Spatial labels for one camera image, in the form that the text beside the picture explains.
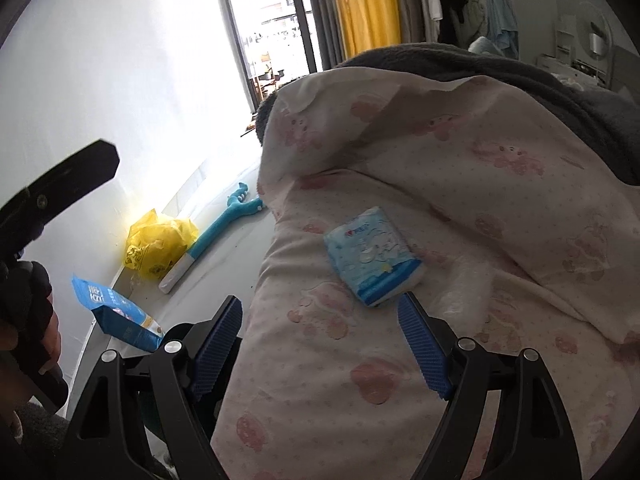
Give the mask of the clear plastic wrapper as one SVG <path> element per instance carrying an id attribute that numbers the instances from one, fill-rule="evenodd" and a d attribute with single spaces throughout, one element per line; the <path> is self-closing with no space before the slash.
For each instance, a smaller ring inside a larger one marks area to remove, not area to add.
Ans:
<path id="1" fill-rule="evenodd" d="M 457 258 L 428 313 L 446 321 L 458 336 L 475 335 L 485 323 L 494 277 L 489 263 Z"/>

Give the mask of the blue tissue pack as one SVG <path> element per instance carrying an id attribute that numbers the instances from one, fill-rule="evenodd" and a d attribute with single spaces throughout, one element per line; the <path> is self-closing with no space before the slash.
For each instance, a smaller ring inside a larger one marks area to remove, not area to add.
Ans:
<path id="1" fill-rule="evenodd" d="M 422 260 L 380 207 L 337 226 L 323 241 L 338 277 L 368 308 L 408 292 L 424 277 Z"/>

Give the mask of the blue paper package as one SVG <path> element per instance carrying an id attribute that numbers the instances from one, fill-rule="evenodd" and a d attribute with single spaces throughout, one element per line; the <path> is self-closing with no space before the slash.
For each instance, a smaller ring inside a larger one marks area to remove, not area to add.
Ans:
<path id="1" fill-rule="evenodd" d="M 89 310 L 104 334 L 146 352 L 154 352 L 163 340 L 158 323 L 119 292 L 106 286 L 72 278 L 79 303 Z"/>

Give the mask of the yellow plastic bag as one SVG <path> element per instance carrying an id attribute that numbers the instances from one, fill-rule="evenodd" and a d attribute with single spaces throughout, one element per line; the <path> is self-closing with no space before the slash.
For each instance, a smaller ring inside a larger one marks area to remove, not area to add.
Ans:
<path id="1" fill-rule="evenodd" d="M 191 220 L 176 219 L 149 210 L 130 226 L 124 267 L 142 278 L 161 280 L 198 238 Z"/>

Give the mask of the pink patterned white blanket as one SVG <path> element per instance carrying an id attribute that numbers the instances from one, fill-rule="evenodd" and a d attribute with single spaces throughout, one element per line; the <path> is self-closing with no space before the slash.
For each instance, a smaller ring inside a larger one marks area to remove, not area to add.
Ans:
<path id="1" fill-rule="evenodd" d="M 559 389 L 582 473 L 639 406 L 639 190 L 452 174 L 403 188 L 342 170 L 261 196 L 276 219 L 212 445 L 232 479 L 407 479 L 444 402 L 387 301 L 360 302 L 323 235 L 380 207 L 425 268 L 428 307 L 465 257 L 495 272 L 490 351 L 537 349 Z"/>

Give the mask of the teal long plush toy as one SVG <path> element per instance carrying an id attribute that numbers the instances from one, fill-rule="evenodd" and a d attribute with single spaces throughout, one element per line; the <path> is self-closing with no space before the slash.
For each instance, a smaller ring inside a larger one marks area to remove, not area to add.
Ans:
<path id="1" fill-rule="evenodd" d="M 236 190 L 228 196 L 224 211 L 207 229 L 201 232 L 191 247 L 160 280 L 158 289 L 163 294 L 168 295 L 174 289 L 178 281 L 190 270 L 190 267 L 224 234 L 224 231 L 228 229 L 233 222 L 244 217 L 254 216 L 254 214 L 265 209 L 265 205 L 260 197 L 249 200 L 247 198 L 248 194 L 250 194 L 250 187 L 246 183 L 240 182 Z"/>

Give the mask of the dark grey fleece blanket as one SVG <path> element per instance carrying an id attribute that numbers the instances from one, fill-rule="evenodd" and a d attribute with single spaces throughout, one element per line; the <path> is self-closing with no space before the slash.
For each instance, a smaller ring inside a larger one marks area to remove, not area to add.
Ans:
<path id="1" fill-rule="evenodd" d="M 258 193 L 354 170 L 416 188 L 452 174 L 637 186 L 639 109 L 540 68 L 440 44 L 358 54 L 259 107 Z"/>

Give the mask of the hanging clothes on rack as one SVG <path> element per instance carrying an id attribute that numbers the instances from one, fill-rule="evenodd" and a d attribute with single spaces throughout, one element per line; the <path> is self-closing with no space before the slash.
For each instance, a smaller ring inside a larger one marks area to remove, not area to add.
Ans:
<path id="1" fill-rule="evenodd" d="M 404 44 L 449 44 L 474 53 L 520 57 L 513 0 L 397 0 Z"/>

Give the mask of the yellow curtain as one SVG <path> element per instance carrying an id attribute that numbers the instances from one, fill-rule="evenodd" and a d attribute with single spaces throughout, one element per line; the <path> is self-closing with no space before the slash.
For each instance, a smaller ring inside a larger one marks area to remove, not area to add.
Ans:
<path id="1" fill-rule="evenodd" d="M 401 43 L 397 0 L 335 0 L 346 58 Z"/>

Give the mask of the grey curtain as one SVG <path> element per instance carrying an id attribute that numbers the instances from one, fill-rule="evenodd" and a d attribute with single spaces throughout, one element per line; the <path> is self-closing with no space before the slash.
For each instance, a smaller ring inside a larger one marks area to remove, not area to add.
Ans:
<path id="1" fill-rule="evenodd" d="M 337 3 L 336 0 L 310 0 L 310 4 L 322 68 L 330 70 L 346 60 Z"/>

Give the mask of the dark window frame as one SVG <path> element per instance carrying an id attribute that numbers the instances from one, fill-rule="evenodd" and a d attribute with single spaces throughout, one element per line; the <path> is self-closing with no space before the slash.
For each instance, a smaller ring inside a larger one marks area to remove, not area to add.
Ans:
<path id="1" fill-rule="evenodd" d="M 322 70 L 310 0 L 219 0 L 248 106 Z"/>

